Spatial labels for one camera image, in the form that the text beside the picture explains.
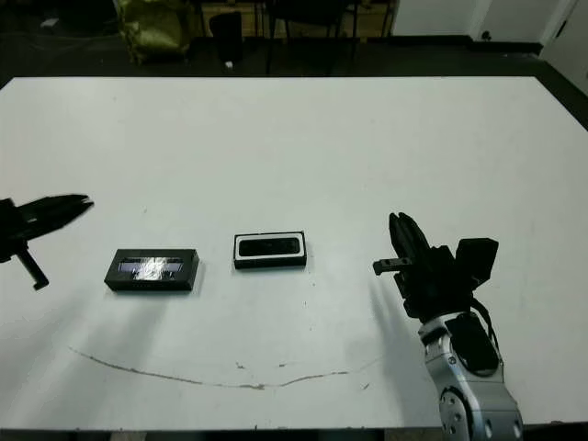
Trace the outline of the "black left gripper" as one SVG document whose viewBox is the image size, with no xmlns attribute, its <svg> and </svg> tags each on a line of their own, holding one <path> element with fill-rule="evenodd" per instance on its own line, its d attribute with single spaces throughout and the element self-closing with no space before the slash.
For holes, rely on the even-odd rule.
<svg viewBox="0 0 588 441">
<path fill-rule="evenodd" d="M 63 228 L 82 216 L 94 202 L 88 195 L 59 195 L 39 198 L 17 206 L 11 198 L 1 200 L 1 262 L 16 256 L 33 278 L 33 288 L 49 285 L 49 280 L 28 251 L 28 242 L 40 234 Z"/>
</svg>

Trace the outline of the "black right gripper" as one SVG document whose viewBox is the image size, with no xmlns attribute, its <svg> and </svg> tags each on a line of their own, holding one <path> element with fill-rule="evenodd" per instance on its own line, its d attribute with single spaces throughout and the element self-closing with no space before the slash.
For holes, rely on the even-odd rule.
<svg viewBox="0 0 588 441">
<path fill-rule="evenodd" d="M 411 318 L 435 318 L 468 311 L 472 292 L 446 245 L 431 247 L 416 221 L 391 213 L 390 240 L 397 258 L 372 264 L 377 276 L 392 272 L 403 308 Z"/>
</svg>

